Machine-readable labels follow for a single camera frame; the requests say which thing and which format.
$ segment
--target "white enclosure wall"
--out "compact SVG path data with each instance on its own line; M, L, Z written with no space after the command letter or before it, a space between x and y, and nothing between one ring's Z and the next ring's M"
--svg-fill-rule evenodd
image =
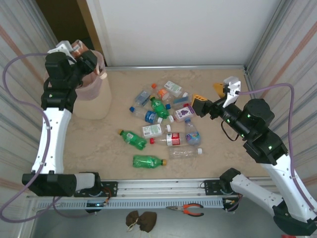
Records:
M280 0L87 0L108 66L244 64Z
M28 53L45 53L54 47L55 36L42 20L33 0L0 1L0 73L13 58ZM14 63L6 74L7 84L18 99L40 106L45 73L44 57ZM36 158L42 130L38 112L13 101L0 82L0 206L22 187ZM9 219L21 219L27 191L4 210ZM19 224L0 220L0 237L12 238Z
M285 82L294 86L295 167L317 198L317 1L287 1L247 69L254 89ZM288 147L289 88L257 96L270 105L275 114L270 128Z

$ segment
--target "brown cloth bag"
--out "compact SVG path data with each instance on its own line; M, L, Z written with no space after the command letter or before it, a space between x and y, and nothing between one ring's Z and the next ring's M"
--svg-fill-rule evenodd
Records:
M126 225L130 226L137 221L137 224L140 225L140 230L149 233L157 222L158 215L156 212L144 212L139 216L138 211L133 211L128 214L126 217Z

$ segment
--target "bottle cap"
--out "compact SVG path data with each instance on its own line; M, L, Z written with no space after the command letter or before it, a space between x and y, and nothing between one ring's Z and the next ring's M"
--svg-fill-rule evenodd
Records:
M168 116L168 119L169 119L169 122L170 122L170 123L174 122L174 118L173 118L172 115Z

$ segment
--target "red bottle label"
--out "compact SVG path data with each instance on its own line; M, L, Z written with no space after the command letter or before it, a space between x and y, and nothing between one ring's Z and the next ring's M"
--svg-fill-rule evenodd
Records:
M166 134L166 143L168 146L180 145L179 133L168 133Z

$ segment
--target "gray floor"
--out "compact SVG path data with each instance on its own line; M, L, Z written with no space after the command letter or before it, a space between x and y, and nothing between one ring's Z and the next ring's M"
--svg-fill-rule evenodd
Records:
M49 211L35 221L32 238L280 238L283 232L261 207L243 198L235 214L222 209L203 209L202 217L182 212L153 209L158 214L156 226L140 233L138 226L126 232L125 218L131 210L103 210L97 216L67 219ZM141 215L145 210L138 210ZM68 211L83 214L84 211Z

